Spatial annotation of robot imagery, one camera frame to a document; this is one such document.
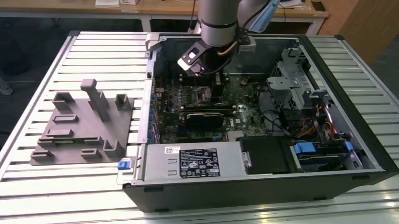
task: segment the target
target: warning symbols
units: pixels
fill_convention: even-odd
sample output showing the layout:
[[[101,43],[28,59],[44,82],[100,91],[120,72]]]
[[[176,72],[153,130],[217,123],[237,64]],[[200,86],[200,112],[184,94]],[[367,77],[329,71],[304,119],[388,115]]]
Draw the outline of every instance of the warning symbols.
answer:
[[[188,162],[180,162],[180,166],[188,168]]]
[[[209,149],[180,150],[180,177],[220,176],[217,151]]]

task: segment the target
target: aluminum slotted table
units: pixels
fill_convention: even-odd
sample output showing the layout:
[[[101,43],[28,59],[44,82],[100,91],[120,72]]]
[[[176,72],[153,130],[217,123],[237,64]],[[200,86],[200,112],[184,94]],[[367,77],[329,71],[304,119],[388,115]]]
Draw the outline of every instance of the aluminum slotted table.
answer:
[[[126,148],[133,155],[145,92],[148,33],[80,32],[69,36],[0,152],[0,219],[8,223],[397,223],[399,176],[332,200],[142,213],[116,183],[116,163],[30,166],[29,155],[54,109],[56,91],[80,91],[97,80],[105,95],[134,98]],[[339,83],[399,165],[399,102],[344,40],[309,37]]]

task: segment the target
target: motherboard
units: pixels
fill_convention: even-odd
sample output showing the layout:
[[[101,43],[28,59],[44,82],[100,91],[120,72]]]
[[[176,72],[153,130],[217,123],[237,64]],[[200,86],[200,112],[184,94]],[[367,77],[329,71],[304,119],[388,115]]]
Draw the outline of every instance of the motherboard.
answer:
[[[170,80],[164,88],[158,88],[161,143],[235,141],[243,136],[267,134],[257,107],[263,82],[249,83],[241,75],[224,78],[223,93],[217,100],[212,99],[212,89],[205,85],[184,86],[181,82]],[[194,116],[201,124],[189,123],[188,118]],[[202,125],[202,122],[220,122],[220,125]]]

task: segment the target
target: blue tab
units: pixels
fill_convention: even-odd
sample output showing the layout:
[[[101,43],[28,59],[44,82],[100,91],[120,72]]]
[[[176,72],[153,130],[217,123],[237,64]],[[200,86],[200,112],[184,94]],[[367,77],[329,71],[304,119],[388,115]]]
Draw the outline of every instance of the blue tab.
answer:
[[[117,163],[117,169],[118,170],[130,169],[130,161],[118,161],[118,163]]]
[[[313,148],[313,144],[311,142],[299,142],[293,146],[295,153],[315,153],[316,149]]]
[[[299,148],[297,144],[293,146],[293,150],[295,150],[295,153],[296,153],[296,154],[300,153],[300,148]]]
[[[344,145],[347,146],[348,151],[353,150],[353,146],[351,145],[351,142],[345,142]]]

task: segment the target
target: floor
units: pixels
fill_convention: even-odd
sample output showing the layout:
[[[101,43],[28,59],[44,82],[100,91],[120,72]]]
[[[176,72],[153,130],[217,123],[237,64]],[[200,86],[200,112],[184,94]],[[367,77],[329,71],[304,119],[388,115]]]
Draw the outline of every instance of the floor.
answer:
[[[0,95],[0,149],[24,112],[69,30],[141,31],[138,20],[61,19],[58,22],[60,24],[56,26],[50,19],[0,18],[0,39],[4,35],[14,38],[29,64],[29,70],[21,74],[1,76],[14,92],[10,96]],[[152,29],[156,32],[184,32],[186,27],[188,21],[152,21]],[[0,56],[12,54],[13,51],[1,52],[0,48]],[[372,66],[373,71],[396,97],[399,97],[399,88],[396,88],[399,79],[395,75],[399,74],[397,61],[399,38]]]

